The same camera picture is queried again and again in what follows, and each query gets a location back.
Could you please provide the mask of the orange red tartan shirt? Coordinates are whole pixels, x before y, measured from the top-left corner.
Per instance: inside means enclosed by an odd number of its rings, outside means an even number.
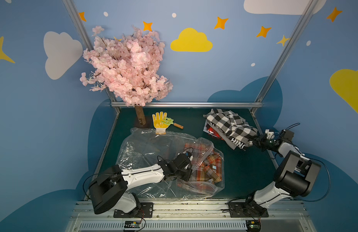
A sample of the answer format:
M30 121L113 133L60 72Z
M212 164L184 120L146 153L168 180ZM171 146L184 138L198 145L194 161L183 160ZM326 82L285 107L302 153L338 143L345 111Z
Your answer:
M192 151L193 162L201 161L199 166L193 170L190 181L205 181L216 184L222 181L222 157L220 152L215 151L211 146L203 143L186 143L184 148L187 151Z

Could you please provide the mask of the grey white plaid shirt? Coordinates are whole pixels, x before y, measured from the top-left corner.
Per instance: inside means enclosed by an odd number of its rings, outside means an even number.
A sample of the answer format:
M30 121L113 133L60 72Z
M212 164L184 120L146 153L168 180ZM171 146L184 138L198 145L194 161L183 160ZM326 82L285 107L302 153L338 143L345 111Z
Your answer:
M206 119L205 125L218 133L233 150L236 148L245 150L253 146L252 139L258 135L255 127L233 111L212 109L203 117Z

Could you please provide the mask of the clear plastic vacuum bag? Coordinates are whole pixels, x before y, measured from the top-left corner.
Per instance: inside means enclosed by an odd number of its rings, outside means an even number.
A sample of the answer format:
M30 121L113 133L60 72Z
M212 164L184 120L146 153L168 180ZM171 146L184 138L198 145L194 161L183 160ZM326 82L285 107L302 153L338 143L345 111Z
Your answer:
M141 168L163 173L158 183L130 188L141 198L205 199L225 188L223 153L210 140L185 133L134 128L123 141L116 163L145 178L148 174Z

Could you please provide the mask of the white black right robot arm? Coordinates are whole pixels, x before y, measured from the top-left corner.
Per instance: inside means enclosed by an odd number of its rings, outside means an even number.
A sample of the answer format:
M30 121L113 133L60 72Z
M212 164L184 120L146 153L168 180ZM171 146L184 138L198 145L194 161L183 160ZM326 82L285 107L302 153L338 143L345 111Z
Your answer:
M257 148L273 151L283 160L274 173L273 181L252 193L247 199L247 206L266 210L284 198L305 197L311 193L321 165L306 157L292 143L293 137L294 133L290 130L283 130L277 136L274 132L265 130L262 135L252 139Z

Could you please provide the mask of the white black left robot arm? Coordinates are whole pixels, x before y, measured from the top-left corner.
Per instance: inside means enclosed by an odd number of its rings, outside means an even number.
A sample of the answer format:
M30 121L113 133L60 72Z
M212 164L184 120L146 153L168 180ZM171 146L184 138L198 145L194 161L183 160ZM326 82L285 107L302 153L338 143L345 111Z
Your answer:
M89 184L89 198L96 215L112 208L130 215L137 215L141 209L140 201L133 188L162 181L181 179L188 181L192 174L193 156L185 151L173 160L159 159L152 166L139 169L122 169L113 165L104 172L95 175Z

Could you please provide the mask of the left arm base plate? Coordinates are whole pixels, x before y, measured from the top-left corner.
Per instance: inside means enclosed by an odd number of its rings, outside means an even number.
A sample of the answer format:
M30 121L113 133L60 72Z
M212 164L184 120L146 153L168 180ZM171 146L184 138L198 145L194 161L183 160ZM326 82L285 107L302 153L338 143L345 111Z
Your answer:
M140 203L129 213L125 213L121 210L114 210L114 218L152 218L153 216L153 203Z

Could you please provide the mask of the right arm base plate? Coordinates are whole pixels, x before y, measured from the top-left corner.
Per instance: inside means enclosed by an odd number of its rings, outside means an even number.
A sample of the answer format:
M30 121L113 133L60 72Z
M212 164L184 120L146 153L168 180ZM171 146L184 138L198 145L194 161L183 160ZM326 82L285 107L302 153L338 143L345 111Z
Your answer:
M229 202L229 213L232 218L267 218L269 217L266 208L263 208L255 202Z

